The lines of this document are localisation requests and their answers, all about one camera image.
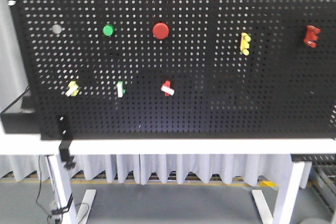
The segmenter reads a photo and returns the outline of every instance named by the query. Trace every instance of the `black bracket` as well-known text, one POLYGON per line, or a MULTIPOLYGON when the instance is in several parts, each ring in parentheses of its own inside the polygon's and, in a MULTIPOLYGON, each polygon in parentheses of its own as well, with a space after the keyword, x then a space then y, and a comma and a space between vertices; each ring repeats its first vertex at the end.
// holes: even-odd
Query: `black bracket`
POLYGON ((52 215, 62 215, 65 214, 66 212, 68 212, 70 210, 71 204, 73 202, 74 198, 72 196, 72 194, 70 195, 70 198, 68 200, 68 204, 65 207, 56 209, 56 210, 52 210, 51 213, 52 215))
POLYGON ((61 161, 66 162, 64 168, 71 170, 75 167, 74 156, 70 156, 69 147, 72 142, 72 134, 69 129, 67 117, 64 115, 57 116, 57 125, 62 142, 59 145, 61 161))
POLYGON ((336 163, 336 154, 291 154, 293 162, 336 163))

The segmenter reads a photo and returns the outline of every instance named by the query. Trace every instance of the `black cable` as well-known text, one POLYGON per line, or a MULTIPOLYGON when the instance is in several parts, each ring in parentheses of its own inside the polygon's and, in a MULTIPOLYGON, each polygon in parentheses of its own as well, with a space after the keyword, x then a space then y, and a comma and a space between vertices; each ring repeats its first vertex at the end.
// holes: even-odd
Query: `black cable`
POLYGON ((48 216, 47 221, 49 223, 49 219, 51 218, 51 214, 48 213, 48 211, 38 202, 38 198, 40 197, 41 194, 41 189, 42 189, 42 170, 41 170, 41 155, 38 155, 38 169, 40 171, 40 179, 39 179, 39 189, 38 189, 38 194, 35 200, 36 205, 38 205, 43 212, 48 216))
POLYGON ((88 206, 88 209, 86 210, 85 214, 83 215, 83 217, 80 219, 80 221, 78 223, 80 223, 85 218, 85 216, 88 214, 88 212, 90 210, 90 205, 87 204, 87 203, 85 203, 85 202, 82 202, 82 203, 79 203, 79 204, 75 204, 75 207, 81 206, 81 205, 88 206))
POLYGON ((2 112, 0 112, 0 114, 5 113, 7 110, 9 110, 15 103, 17 103, 18 100, 20 100, 28 91, 30 90, 29 85, 26 87, 25 91, 18 96, 18 98, 16 98, 13 102, 11 102, 10 105, 8 105, 2 112))

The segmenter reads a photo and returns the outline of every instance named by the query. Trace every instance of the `pegboard hole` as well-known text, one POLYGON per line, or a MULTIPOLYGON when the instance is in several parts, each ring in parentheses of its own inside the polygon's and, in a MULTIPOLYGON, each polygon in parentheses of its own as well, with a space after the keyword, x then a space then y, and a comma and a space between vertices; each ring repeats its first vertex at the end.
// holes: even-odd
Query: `pegboard hole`
POLYGON ((54 34, 60 34, 62 32, 62 27, 60 25, 53 25, 52 32, 54 34))

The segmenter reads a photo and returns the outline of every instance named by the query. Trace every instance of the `red knob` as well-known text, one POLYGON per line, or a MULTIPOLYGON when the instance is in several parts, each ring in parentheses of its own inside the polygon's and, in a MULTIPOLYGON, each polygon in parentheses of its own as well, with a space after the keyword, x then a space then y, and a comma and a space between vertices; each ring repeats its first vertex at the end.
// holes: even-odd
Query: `red knob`
POLYGON ((165 23, 157 23, 153 27, 153 35, 157 39, 165 39, 169 35, 169 26, 166 25, 165 23))

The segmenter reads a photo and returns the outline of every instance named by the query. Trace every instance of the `green knob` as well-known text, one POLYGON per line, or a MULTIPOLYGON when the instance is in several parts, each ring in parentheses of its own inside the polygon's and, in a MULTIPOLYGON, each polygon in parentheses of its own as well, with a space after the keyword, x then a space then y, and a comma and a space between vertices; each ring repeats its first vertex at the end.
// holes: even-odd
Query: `green knob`
POLYGON ((107 37, 110 37, 114 33, 114 31, 115 31, 114 26, 110 24, 105 25, 103 28, 103 34, 107 37))

